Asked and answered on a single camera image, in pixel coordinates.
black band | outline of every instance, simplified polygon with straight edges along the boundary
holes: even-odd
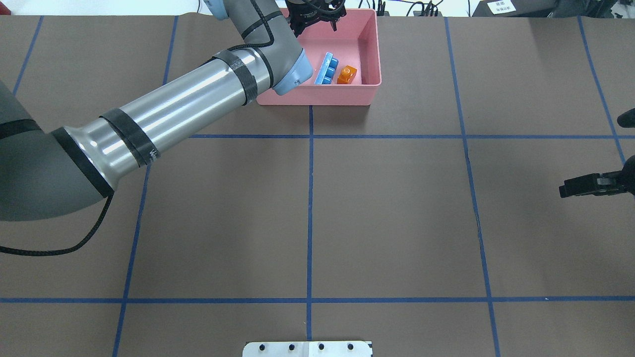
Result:
[[[156,146],[132,118],[119,108],[114,108],[103,115],[110,127],[119,135],[126,144],[132,156],[135,157],[139,167],[149,165],[161,157]]]
[[[20,119],[2,123],[0,124],[0,140],[33,130],[42,131],[33,119]]]
[[[269,72],[269,88],[273,87],[274,86],[274,71],[271,69],[271,64],[269,64],[269,60],[267,59],[267,57],[265,57],[265,54],[262,53],[262,50],[260,50],[260,48],[254,47],[253,50],[258,52],[258,54],[260,55],[260,58],[262,58],[262,61],[265,62],[265,66],[267,67],[267,72]]]
[[[84,152],[77,146],[75,140],[70,137],[64,128],[52,131],[51,135],[55,137],[55,140],[57,140],[60,146],[69,155],[70,159],[77,165],[77,168],[84,174],[88,181],[93,184],[103,198],[114,193],[112,187],[106,182],[99,171],[97,171],[95,165],[90,162]]]
[[[274,11],[272,13],[270,13],[269,15],[265,16],[265,21],[269,21],[273,18],[276,18],[278,16],[282,16],[282,13],[278,10],[278,11]],[[251,26],[247,27],[242,34],[240,34],[240,36],[245,39],[247,36],[249,36],[249,34],[251,34],[255,29],[258,28],[258,26],[262,25],[262,19],[259,19],[258,21],[254,22]]]
[[[241,85],[243,85],[245,100],[243,105],[247,105],[251,103],[252,100],[256,99],[258,96],[258,84],[256,83],[256,77],[251,75],[249,68],[244,64],[244,62],[238,58],[235,54],[231,53],[231,51],[223,50],[218,52],[214,57],[222,60],[227,63],[229,68],[234,71],[236,77],[240,80]]]

pink box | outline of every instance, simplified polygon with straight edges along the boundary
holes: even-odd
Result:
[[[371,9],[346,9],[346,16],[333,31],[331,23],[319,22],[298,37],[313,66],[313,76],[285,95],[269,89],[258,96],[262,105],[370,105],[382,83],[379,66],[377,14]],[[358,69],[351,84],[314,84],[326,52],[340,63],[333,83],[347,65]]]

gray tabletop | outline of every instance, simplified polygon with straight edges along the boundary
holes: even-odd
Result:
[[[378,22],[369,107],[240,108],[126,177],[84,248],[0,257],[0,355],[633,354],[635,201],[558,186],[635,154],[635,21]],[[239,42],[204,15],[0,17],[0,79],[50,131]],[[72,246],[100,210],[0,245]]]

sticker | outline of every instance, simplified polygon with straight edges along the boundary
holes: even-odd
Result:
[[[512,0],[492,1],[491,3],[487,3],[487,6],[490,7],[490,10],[494,15],[499,13],[510,13],[516,10],[514,4],[512,4]]]

blue grid line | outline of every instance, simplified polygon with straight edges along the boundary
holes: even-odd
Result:
[[[0,304],[121,304],[121,298],[3,297]],[[127,304],[306,304],[303,297],[254,298],[129,298]],[[312,297],[311,304],[439,304],[484,302],[602,302],[635,301],[635,295],[570,295],[512,297]]]
[[[43,20],[44,20],[44,16],[40,16],[40,19],[37,21],[36,31],[35,33],[33,33],[33,38],[31,39],[29,50],[27,51],[26,57],[24,57],[24,62],[22,62],[22,68],[20,68],[18,79],[16,79],[15,86],[13,87],[13,96],[15,96],[18,93],[18,88],[20,87],[20,83],[22,82],[22,76],[24,75],[24,71],[27,69],[27,63],[29,63],[29,59],[31,58],[31,53],[33,52],[33,47],[35,47],[36,45],[37,35],[39,35],[39,31],[40,31],[40,28],[42,27]]]
[[[172,59],[172,50],[174,49],[174,38],[177,34],[178,16],[174,17],[172,23],[172,35],[170,36],[170,47],[168,48],[168,58],[165,61],[165,71],[163,72],[163,84],[168,82],[168,74],[170,73],[170,60]],[[123,321],[126,316],[126,306],[128,300],[128,293],[130,292],[130,281],[132,280],[132,269],[135,265],[135,255],[137,254],[137,243],[139,240],[139,233],[141,231],[141,219],[144,214],[145,197],[148,190],[148,178],[150,177],[150,170],[152,165],[148,165],[145,169],[144,186],[141,191],[141,200],[139,202],[139,211],[137,214],[137,225],[135,227],[135,235],[132,241],[132,249],[130,252],[130,260],[128,261],[128,272],[126,273],[126,284],[123,291],[123,301],[121,303],[121,310],[119,312],[119,322],[117,323],[117,332],[115,334],[115,342],[112,348],[112,357],[117,357],[119,352],[119,343],[121,342],[121,331],[123,329]]]
[[[476,190],[474,188],[474,177],[472,175],[472,164],[470,163],[469,149],[467,146],[467,135],[465,131],[465,121],[463,119],[463,108],[461,106],[461,96],[458,90],[457,68],[454,63],[454,53],[452,51],[452,39],[450,37],[450,23],[447,17],[444,17],[445,32],[448,40],[448,52],[450,54],[450,67],[452,69],[452,81],[454,82],[454,96],[457,100],[458,121],[461,126],[461,135],[463,136],[463,152],[465,154],[465,164],[467,165],[467,178],[470,183],[470,192],[472,194],[472,206],[474,216],[476,218],[476,227],[478,232],[478,241],[481,251],[481,265],[483,267],[483,279],[485,281],[485,293],[487,298],[491,299],[490,276],[487,270],[487,259],[485,257],[485,244],[483,243],[483,232],[481,230],[481,219],[478,212],[478,202],[476,201]],[[488,301],[488,309],[490,311],[491,336],[494,343],[494,353],[496,357],[500,357],[500,347],[498,345],[498,330],[496,328],[496,317],[494,315],[494,304]]]
[[[309,204],[307,219],[307,341],[313,339],[312,310],[313,306],[313,105],[309,106]]]
[[[566,140],[614,140],[613,135],[499,135],[466,134],[468,139],[566,139]],[[190,138],[237,138],[237,139],[463,139],[454,134],[194,134]],[[635,139],[635,135],[618,135],[621,139]]]
[[[615,125],[613,124],[613,119],[611,118],[611,113],[608,110],[608,105],[606,104],[606,98],[604,97],[604,91],[602,90],[602,86],[599,83],[598,74],[596,73],[595,66],[593,65],[593,59],[591,58],[591,52],[589,51],[589,44],[587,43],[587,36],[584,33],[584,26],[582,25],[582,17],[578,16],[578,26],[580,27],[580,35],[582,36],[582,43],[584,44],[584,51],[587,53],[587,59],[589,61],[589,67],[591,68],[591,74],[593,75],[593,80],[596,83],[596,87],[598,87],[599,98],[602,101],[602,106],[604,107],[604,113],[606,114],[606,120],[608,121],[608,125],[611,128],[611,133],[613,133],[613,138],[615,139],[615,146],[617,147],[617,152],[620,154],[620,159],[622,160],[622,164],[626,162],[624,158],[624,153],[622,152],[622,146],[620,145],[620,139],[617,137],[617,131],[615,131]]]

